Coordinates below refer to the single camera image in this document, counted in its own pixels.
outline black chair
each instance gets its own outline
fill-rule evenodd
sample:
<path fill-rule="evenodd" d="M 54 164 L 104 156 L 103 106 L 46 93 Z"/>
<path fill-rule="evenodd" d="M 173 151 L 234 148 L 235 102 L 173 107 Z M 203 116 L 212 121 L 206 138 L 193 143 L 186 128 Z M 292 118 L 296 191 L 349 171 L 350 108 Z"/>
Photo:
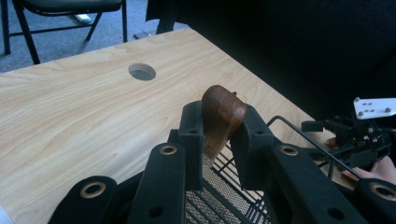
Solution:
<path fill-rule="evenodd" d="M 9 38 L 13 35 L 24 35 L 34 64 L 40 63 L 40 60 L 35 49 L 35 43 L 33 41 L 32 34 L 91 26 L 91 29 L 86 37 L 86 40 L 88 41 L 91 39 L 92 33 L 97 23 L 99 22 L 103 12 L 118 11 L 121 8 L 123 42 L 128 41 L 126 0 L 12 0 L 12 2 L 14 4 L 18 20 L 21 24 L 22 33 L 9 34 L 9 36 L 5 36 L 5 38 Z M 97 13 L 97 15 L 92 24 L 81 24 L 54 29 L 30 31 L 27 20 L 23 13 L 25 9 L 28 9 L 35 14 L 47 17 L 78 15 L 87 13 Z"/>

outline round hole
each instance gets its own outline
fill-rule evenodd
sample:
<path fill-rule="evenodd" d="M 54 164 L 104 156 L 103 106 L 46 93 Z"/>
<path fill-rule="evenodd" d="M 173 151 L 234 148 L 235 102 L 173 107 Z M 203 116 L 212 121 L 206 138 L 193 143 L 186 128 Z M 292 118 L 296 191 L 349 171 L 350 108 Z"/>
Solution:
<path fill-rule="evenodd" d="M 91 199 L 101 195 L 106 189 L 106 184 L 103 182 L 92 182 L 82 188 L 79 195 L 86 199 Z"/>
<path fill-rule="evenodd" d="M 177 148 L 175 148 L 175 147 L 170 147 L 170 146 L 168 146 L 168 147 L 163 147 L 163 148 L 161 148 L 161 150 L 160 150 L 161 154 L 163 154 L 163 155 L 165 155 L 165 156 L 172 155 L 172 154 L 174 154 L 176 151 L 177 151 Z"/>
<path fill-rule="evenodd" d="M 282 147 L 280 151 L 288 156 L 296 156 L 298 154 L 297 149 L 292 147 Z"/>
<path fill-rule="evenodd" d="M 396 202 L 396 191 L 394 189 L 391 189 L 382 184 L 373 183 L 370 186 L 370 190 L 372 191 L 372 193 L 383 199 Z"/>
<path fill-rule="evenodd" d="M 131 64 L 131 66 L 129 66 L 129 74 L 142 81 L 150 81 L 156 76 L 154 68 L 145 63 Z"/>
<path fill-rule="evenodd" d="M 163 215 L 163 208 L 159 205 L 155 205 L 148 210 L 149 217 L 160 217 Z"/>
<path fill-rule="evenodd" d="M 338 219 L 338 220 L 342 220 L 342 219 L 345 218 L 345 217 L 344 217 L 344 213 L 341 212 L 340 210 L 336 209 L 336 208 L 329 208 L 329 209 L 327 210 L 327 213 L 328 213 L 331 217 L 333 217 L 333 218 L 335 218 L 335 219 Z"/>

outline metal wire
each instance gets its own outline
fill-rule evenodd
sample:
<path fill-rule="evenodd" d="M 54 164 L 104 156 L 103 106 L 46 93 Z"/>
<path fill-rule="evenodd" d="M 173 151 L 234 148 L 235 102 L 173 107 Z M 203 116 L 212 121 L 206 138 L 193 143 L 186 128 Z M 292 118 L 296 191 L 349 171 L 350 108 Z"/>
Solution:
<path fill-rule="evenodd" d="M 328 156 L 330 159 L 332 159 L 332 161 L 335 161 L 337 164 L 341 165 L 342 167 L 344 167 L 346 170 L 348 170 L 350 173 L 352 173 L 354 176 L 356 176 L 358 179 L 361 179 L 361 176 L 358 175 L 354 170 L 352 170 L 351 168 L 349 168 L 347 165 L 345 165 L 343 162 L 339 161 L 337 158 L 334 157 L 334 155 L 332 155 L 330 152 L 327 151 L 326 148 L 322 147 L 320 144 L 316 143 L 314 140 L 312 140 L 307 134 L 303 133 L 302 131 L 300 131 L 296 126 L 294 126 L 292 123 L 290 123 L 288 120 L 286 120 L 285 118 L 281 117 L 281 116 L 275 116 L 273 117 L 268 123 L 268 127 L 274 123 L 274 121 L 276 121 L 277 119 L 280 119 L 281 121 L 283 121 L 284 123 L 286 123 L 289 127 L 291 127 L 295 132 L 297 132 L 300 136 L 302 136 L 306 141 L 308 141 L 309 143 L 311 143 L 312 145 L 314 145 L 316 148 L 318 148 L 319 150 L 321 150 L 324 154 L 326 154 L 326 156 Z"/>

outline wire mesh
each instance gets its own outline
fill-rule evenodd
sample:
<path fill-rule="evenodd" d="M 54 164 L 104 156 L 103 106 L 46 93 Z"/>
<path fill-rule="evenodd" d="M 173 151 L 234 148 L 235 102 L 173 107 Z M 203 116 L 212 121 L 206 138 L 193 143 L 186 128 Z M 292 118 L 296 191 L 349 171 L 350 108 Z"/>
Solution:
<path fill-rule="evenodd" d="M 204 157 L 204 188 L 187 191 L 186 223 L 270 223 L 262 191 L 242 190 L 230 149 Z"/>

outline gray carpet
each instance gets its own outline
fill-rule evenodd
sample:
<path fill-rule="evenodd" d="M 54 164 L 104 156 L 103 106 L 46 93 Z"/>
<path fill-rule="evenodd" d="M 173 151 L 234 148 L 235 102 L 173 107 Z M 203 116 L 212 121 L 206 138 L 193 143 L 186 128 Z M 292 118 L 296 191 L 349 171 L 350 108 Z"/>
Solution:
<path fill-rule="evenodd" d="M 146 21 L 148 0 L 128 0 L 128 41 L 134 41 L 134 34 L 155 31 L 158 21 Z M 11 0 L 8 0 L 10 32 L 19 32 L 20 24 Z M 31 30 L 55 28 L 77 24 L 74 17 L 43 17 L 25 10 Z M 177 23 L 175 30 L 186 27 Z M 104 13 L 90 41 L 85 36 L 90 28 L 35 34 L 33 39 L 42 63 L 70 57 L 83 52 L 102 49 L 122 43 L 121 11 Z M 0 34 L 0 73 L 33 65 L 29 50 L 22 35 L 10 38 L 11 54 L 4 53 L 3 36 Z"/>

